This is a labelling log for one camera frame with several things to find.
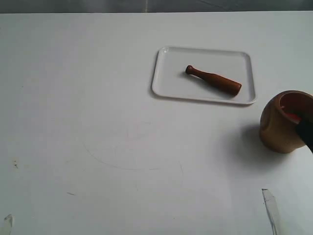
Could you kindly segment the dark red object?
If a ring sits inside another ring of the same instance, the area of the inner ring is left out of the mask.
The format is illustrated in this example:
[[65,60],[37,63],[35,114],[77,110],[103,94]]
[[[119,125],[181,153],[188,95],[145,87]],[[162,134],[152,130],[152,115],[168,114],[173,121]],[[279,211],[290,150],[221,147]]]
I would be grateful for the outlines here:
[[294,122],[300,122],[302,120],[302,117],[297,113],[285,112],[285,114]]

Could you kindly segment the brown wooden pestle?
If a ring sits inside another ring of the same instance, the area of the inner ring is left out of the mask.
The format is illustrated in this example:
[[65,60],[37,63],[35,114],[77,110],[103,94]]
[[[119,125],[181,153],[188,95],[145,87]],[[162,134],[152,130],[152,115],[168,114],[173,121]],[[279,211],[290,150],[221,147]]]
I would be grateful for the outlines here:
[[185,73],[196,76],[208,83],[210,86],[232,96],[236,96],[242,87],[241,83],[230,80],[215,73],[208,73],[198,70],[191,65],[186,67]]

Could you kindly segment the white rectangular plastic tray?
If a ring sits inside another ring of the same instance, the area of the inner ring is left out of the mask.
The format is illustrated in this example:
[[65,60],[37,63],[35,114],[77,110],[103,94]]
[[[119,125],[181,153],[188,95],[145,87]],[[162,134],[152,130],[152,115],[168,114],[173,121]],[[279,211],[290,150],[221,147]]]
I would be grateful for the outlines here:
[[163,98],[250,105],[250,56],[241,51],[166,46],[158,51],[152,92]]

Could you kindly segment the brown wooden mortar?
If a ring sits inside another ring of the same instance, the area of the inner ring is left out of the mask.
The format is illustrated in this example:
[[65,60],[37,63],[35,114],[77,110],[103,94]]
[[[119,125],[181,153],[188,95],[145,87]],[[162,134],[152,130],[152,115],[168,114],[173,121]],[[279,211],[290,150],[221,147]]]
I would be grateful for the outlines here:
[[295,131],[298,122],[288,118],[285,112],[312,120],[313,96],[301,91],[284,91],[265,106],[260,119],[260,139],[267,148],[278,153],[291,153],[305,146]]

